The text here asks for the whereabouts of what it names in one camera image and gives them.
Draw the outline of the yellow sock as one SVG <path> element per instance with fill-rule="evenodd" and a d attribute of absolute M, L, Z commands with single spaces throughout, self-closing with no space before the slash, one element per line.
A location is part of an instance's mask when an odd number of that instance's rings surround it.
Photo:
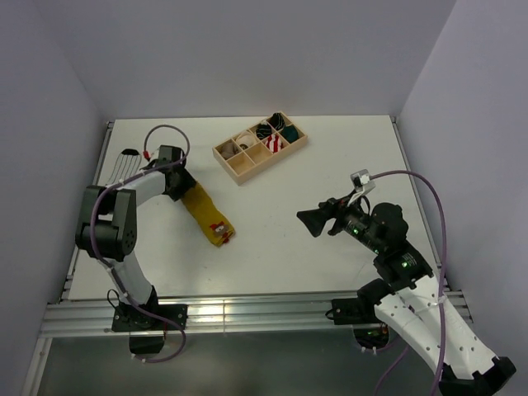
<path fill-rule="evenodd" d="M 181 201 L 199 225 L 202 233 L 216 247 L 226 244 L 234 236 L 233 225 L 216 208 L 199 182 L 183 195 Z"/>

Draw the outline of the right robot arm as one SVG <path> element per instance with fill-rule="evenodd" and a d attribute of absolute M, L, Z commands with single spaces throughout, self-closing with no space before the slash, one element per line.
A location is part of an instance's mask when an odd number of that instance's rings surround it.
<path fill-rule="evenodd" d="M 486 347 L 439 292 L 439 279 L 407 240 L 408 224 L 399 205 L 379 203 L 367 214 L 346 199 L 321 202 L 297 213 L 318 237 L 344 231 L 375 254 L 379 278 L 357 292 L 357 312 L 365 321 L 386 323 L 426 362 L 439 370 L 444 395 L 494 395 L 516 373 L 505 356 Z"/>

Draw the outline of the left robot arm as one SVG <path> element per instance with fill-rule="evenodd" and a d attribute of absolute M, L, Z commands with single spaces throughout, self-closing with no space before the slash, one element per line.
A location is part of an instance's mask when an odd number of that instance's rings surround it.
<path fill-rule="evenodd" d="M 77 247 L 97 259 L 115 284 L 119 311 L 142 329 L 158 325 L 161 309 L 154 286 L 135 254 L 137 208 L 157 196 L 180 200 L 196 180 L 181 148 L 163 145 L 145 169 L 113 186 L 88 186 L 75 233 Z"/>

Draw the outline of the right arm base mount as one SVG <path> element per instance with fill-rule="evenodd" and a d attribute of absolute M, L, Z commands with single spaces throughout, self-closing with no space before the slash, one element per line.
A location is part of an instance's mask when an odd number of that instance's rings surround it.
<path fill-rule="evenodd" d="M 363 298 L 333 299 L 325 317 L 337 326 L 350 325 L 361 347 L 374 350 L 389 344 L 388 326 L 377 319 L 373 306 Z"/>

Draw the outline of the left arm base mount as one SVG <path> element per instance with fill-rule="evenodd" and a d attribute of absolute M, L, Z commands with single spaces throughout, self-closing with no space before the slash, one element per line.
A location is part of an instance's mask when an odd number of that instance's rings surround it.
<path fill-rule="evenodd" d="M 157 316 L 172 320 L 182 329 L 186 327 L 188 306 L 186 304 L 162 304 L 154 309 Z M 177 330 L 157 318 L 140 313 L 131 305 L 119 303 L 112 320 L 112 332 L 129 334 L 129 349 L 135 355 L 150 357 L 164 347 L 166 331 Z"/>

